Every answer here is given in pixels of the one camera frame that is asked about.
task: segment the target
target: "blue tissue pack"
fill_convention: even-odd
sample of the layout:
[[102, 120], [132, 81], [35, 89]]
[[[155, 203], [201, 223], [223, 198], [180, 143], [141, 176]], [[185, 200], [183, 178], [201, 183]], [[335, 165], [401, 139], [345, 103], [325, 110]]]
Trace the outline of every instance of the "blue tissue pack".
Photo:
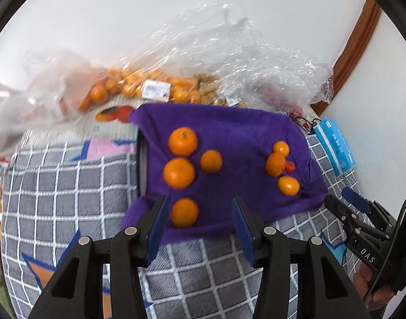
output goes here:
[[333, 120], [324, 119], [313, 130], [324, 147], [336, 176], [355, 167], [355, 158]]

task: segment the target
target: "blue gripper pad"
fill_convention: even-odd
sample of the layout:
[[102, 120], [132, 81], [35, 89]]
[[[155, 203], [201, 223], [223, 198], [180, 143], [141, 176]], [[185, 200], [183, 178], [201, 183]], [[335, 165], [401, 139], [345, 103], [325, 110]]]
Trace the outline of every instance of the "blue gripper pad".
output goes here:
[[154, 219], [153, 226], [148, 233], [147, 254], [145, 256], [148, 265], [156, 258], [157, 252], [159, 251], [160, 241], [162, 240], [163, 232], [165, 231], [166, 223], [168, 221], [169, 201], [169, 197], [163, 199]]
[[342, 196], [345, 200], [350, 202], [357, 210], [362, 213], [370, 213], [370, 203], [361, 197], [357, 192], [354, 192], [352, 188], [345, 187], [342, 189]]
[[237, 202], [237, 199], [232, 199], [231, 204], [232, 221], [234, 222], [234, 227], [237, 232], [238, 239], [240, 240], [241, 247], [243, 249], [243, 254], [251, 266], [255, 265], [255, 255], [254, 250], [254, 239], [250, 232], [249, 226], [247, 224], [246, 218], [244, 217], [243, 211]]

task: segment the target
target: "white label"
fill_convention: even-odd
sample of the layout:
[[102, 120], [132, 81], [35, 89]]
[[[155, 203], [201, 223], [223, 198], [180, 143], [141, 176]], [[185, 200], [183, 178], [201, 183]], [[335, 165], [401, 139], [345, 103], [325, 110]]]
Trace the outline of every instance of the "white label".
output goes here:
[[241, 101], [242, 101], [242, 99], [240, 97], [238, 97], [238, 96], [233, 96], [233, 95], [227, 96], [227, 105], [229, 107], [237, 105]]
[[143, 89], [143, 98], [158, 102], [169, 102], [170, 84], [157, 80], [146, 80]]

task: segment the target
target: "silver rivet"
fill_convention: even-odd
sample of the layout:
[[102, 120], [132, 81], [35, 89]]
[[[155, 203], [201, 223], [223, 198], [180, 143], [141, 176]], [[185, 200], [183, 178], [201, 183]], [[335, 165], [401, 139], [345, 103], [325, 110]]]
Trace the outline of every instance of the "silver rivet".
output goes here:
[[138, 229], [136, 229], [135, 227], [129, 227], [129, 228], [125, 229], [125, 234], [126, 235], [135, 235], [137, 231], [138, 231]]
[[318, 236], [312, 236], [311, 237], [311, 242], [316, 246], [319, 246], [319, 245], [323, 244], [323, 240], [321, 240], [321, 238], [319, 238]]
[[267, 235], [274, 235], [277, 232], [277, 229], [275, 229], [274, 227], [265, 227], [263, 229], [263, 232]]
[[90, 240], [91, 239], [89, 238], [89, 236], [82, 236], [81, 238], [79, 238], [79, 245], [87, 245]]

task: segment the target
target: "purple towel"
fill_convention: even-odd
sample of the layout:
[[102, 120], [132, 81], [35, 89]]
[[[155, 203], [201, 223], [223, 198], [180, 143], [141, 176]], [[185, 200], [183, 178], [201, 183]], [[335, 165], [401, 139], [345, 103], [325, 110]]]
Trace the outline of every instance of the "purple towel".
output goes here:
[[[232, 233], [231, 200], [237, 195], [267, 223], [317, 210], [327, 195], [327, 186], [311, 159], [302, 132], [287, 116], [207, 105], [145, 104], [133, 113], [130, 122], [148, 143], [147, 194], [129, 208], [123, 227], [134, 225], [160, 194], [170, 196], [170, 207], [183, 197], [190, 197], [199, 206], [193, 227], [176, 229], [168, 222], [163, 243], [220, 238]], [[179, 127], [190, 127], [197, 133], [198, 148], [188, 157], [195, 166], [196, 178], [188, 188], [173, 190], [163, 180], [163, 168], [174, 158], [168, 139]], [[276, 179], [265, 172], [272, 145], [280, 140], [289, 144], [287, 159], [296, 165], [292, 173], [300, 183], [296, 196], [282, 194]], [[206, 174], [199, 166], [201, 155], [209, 149], [218, 150], [223, 157], [223, 167], [216, 174]]]

